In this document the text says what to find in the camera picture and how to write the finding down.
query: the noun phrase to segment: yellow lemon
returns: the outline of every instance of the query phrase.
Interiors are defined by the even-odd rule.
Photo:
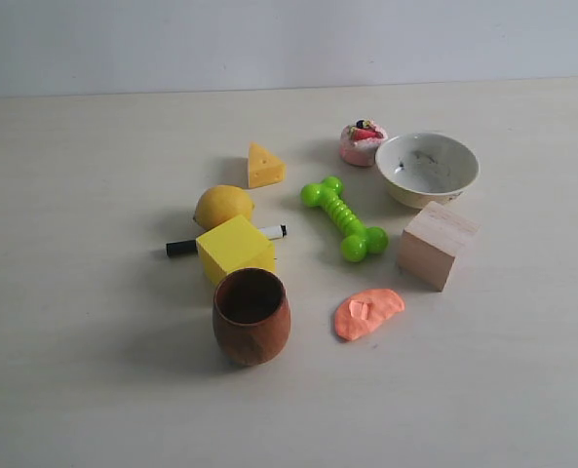
[[[248,192],[234,185],[217,185],[202,194],[193,220],[206,230],[217,227],[236,215],[251,220],[253,201]]]

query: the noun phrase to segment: orange clay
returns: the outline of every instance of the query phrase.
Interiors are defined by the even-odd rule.
[[[340,304],[334,316],[334,327],[338,336],[353,341],[374,332],[404,309],[404,300],[393,290],[364,290]]]

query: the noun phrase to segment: yellow foam cube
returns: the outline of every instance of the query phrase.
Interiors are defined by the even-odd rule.
[[[285,179],[287,165],[258,143],[250,144],[248,157],[248,187],[256,188]]]
[[[275,273],[273,242],[242,214],[202,234],[196,245],[204,272],[214,285],[241,268],[263,268]]]

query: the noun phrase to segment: toy cupcake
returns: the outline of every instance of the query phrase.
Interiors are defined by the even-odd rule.
[[[348,125],[340,135],[340,157],[353,166],[375,164],[375,151],[388,139],[386,131],[372,120],[359,120]]]

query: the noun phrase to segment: wooden cup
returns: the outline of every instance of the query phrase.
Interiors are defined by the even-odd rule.
[[[260,268],[230,273],[214,292],[212,328],[219,347],[235,363],[255,366],[273,359],[290,334],[284,285]]]

